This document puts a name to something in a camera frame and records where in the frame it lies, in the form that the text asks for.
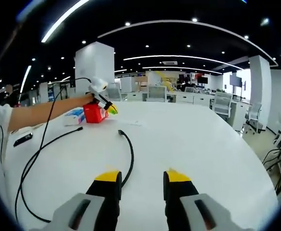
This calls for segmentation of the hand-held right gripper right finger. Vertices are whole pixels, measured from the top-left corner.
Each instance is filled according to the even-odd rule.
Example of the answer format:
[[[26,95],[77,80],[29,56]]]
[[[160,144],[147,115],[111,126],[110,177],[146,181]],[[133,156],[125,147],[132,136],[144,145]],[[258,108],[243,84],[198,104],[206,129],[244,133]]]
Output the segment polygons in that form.
[[[165,215],[170,231],[241,231],[230,212],[212,197],[199,193],[191,179],[169,169],[163,174]]]

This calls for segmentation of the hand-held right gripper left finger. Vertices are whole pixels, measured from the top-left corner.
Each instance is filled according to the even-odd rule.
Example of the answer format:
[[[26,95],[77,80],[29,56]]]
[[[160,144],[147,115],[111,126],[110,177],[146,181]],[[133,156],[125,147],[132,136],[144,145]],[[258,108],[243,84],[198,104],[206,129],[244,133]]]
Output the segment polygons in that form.
[[[55,210],[45,231],[114,231],[120,215],[121,172],[97,176],[86,193],[79,193]]]

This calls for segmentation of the person's left hand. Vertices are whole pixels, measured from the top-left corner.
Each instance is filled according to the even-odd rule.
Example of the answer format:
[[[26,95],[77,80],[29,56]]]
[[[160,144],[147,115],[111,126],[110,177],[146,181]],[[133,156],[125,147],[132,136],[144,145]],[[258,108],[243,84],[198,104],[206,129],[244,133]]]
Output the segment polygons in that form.
[[[92,103],[94,101],[94,95],[91,93],[85,94],[83,97],[83,105]]]

